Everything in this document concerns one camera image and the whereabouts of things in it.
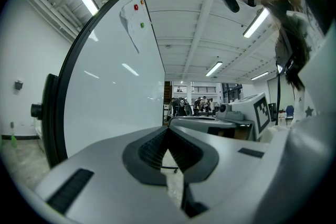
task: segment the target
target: railing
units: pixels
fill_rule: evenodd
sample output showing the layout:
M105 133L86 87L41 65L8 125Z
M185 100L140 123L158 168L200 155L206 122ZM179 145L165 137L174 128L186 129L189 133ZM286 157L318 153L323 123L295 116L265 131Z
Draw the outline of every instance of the railing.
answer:
M187 93L187 86L174 86L174 92L185 92ZM216 87L214 86L192 86L191 92L199 93L216 93Z

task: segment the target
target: blue chair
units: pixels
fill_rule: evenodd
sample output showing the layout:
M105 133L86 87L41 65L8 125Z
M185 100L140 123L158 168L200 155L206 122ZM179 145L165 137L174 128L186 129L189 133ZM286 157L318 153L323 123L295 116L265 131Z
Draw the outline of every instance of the blue chair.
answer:
M294 119L294 107L292 105L286 107L286 125L287 119Z

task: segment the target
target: white paper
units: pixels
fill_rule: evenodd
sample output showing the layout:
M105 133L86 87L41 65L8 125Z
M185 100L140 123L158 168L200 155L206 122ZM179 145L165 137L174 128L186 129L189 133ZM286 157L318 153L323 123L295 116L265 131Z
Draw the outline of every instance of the white paper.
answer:
M134 9L134 5L138 5L138 10ZM141 4L141 0L132 0L123 6L120 16L126 19L128 34L140 52L144 38L151 27L146 5Z

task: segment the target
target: black star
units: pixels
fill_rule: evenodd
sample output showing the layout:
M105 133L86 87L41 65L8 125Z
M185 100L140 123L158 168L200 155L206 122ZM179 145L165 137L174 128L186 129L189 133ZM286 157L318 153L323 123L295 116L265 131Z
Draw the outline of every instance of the black star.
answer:
M313 110L314 110L314 109L311 109L311 108L308 106L307 110L305 111L305 113L306 113L306 117L308 117L308 116L312 116L311 113L313 112Z

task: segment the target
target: white ceiling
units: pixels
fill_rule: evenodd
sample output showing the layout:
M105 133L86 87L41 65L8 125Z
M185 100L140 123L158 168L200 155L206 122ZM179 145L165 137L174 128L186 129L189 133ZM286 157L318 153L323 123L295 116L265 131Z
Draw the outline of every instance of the white ceiling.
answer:
M91 18L81 0L48 1L62 14L69 8L78 30ZM278 33L267 18L250 38L243 37L261 7L237 1L240 11L233 13L221 0L146 0L166 80L251 83L265 71L272 73L264 79L274 76ZM216 78L205 77L217 61L223 65L213 74Z

